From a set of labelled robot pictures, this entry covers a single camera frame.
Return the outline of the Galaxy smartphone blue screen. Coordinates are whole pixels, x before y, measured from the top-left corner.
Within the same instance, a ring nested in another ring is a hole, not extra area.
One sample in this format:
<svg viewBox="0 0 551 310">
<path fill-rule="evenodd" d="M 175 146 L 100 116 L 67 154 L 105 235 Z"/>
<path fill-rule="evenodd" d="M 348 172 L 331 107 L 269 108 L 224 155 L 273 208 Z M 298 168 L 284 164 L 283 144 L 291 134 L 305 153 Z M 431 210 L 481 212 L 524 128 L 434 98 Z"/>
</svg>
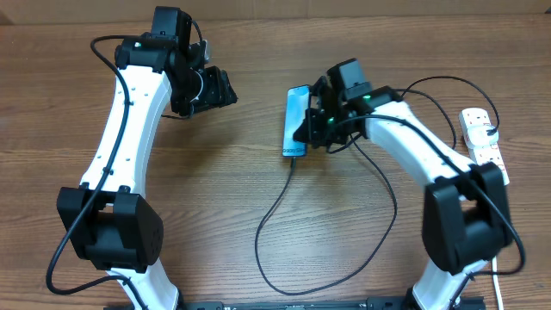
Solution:
<svg viewBox="0 0 551 310">
<path fill-rule="evenodd" d="M 288 90 L 282 140 L 282 156 L 285 158 L 304 157 L 306 155 L 306 143 L 296 140 L 294 133 L 304 121 L 309 104 L 310 89 L 308 85 L 301 85 Z"/>
</svg>

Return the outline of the white power strip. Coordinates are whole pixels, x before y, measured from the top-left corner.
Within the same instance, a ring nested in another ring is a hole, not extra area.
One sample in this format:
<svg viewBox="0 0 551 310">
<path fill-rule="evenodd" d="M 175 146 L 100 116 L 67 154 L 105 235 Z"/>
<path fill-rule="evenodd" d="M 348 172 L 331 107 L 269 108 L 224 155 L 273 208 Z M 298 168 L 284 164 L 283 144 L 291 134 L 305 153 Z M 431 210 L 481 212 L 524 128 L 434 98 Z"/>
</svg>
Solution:
<svg viewBox="0 0 551 310">
<path fill-rule="evenodd" d="M 482 108 L 466 108 L 460 112 L 459 121 L 470 158 L 478 165 L 493 162 L 502 171 L 504 184 L 508 185 L 510 179 L 498 147 L 499 134 L 488 134 L 494 129 L 488 112 Z"/>
</svg>

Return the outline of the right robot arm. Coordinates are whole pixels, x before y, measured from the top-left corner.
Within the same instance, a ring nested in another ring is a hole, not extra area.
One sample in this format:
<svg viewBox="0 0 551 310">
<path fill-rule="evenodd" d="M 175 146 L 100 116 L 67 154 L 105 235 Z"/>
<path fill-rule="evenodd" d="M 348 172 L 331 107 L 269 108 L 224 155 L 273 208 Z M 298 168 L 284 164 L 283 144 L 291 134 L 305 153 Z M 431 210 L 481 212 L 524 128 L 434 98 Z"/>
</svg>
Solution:
<svg viewBox="0 0 551 310">
<path fill-rule="evenodd" d="M 422 240 L 430 260 L 401 298 L 402 308 L 484 308 L 483 300 L 461 295 L 518 240 L 498 165 L 477 164 L 444 144 L 395 88 L 373 88 L 357 59 L 334 65 L 315 84 L 288 90 L 283 156 L 348 146 L 353 134 L 391 155 L 424 194 Z"/>
</svg>

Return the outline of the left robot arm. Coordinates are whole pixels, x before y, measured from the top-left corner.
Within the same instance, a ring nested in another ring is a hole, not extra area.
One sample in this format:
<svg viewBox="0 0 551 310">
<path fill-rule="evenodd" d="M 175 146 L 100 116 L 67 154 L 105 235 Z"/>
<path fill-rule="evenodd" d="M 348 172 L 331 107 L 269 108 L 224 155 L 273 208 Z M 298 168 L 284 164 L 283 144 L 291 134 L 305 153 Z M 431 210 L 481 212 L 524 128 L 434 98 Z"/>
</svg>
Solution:
<svg viewBox="0 0 551 310">
<path fill-rule="evenodd" d="M 57 209 L 63 245 L 118 282 L 133 309 L 182 309 L 183 295 L 160 260 L 162 219 L 145 198 L 145 175 L 164 111 L 186 120 L 234 104 L 227 73 L 209 64 L 207 42 L 192 42 L 196 21 L 158 6 L 152 27 L 117 37 L 108 67 L 115 94 L 102 139 L 76 188 L 62 188 Z"/>
</svg>

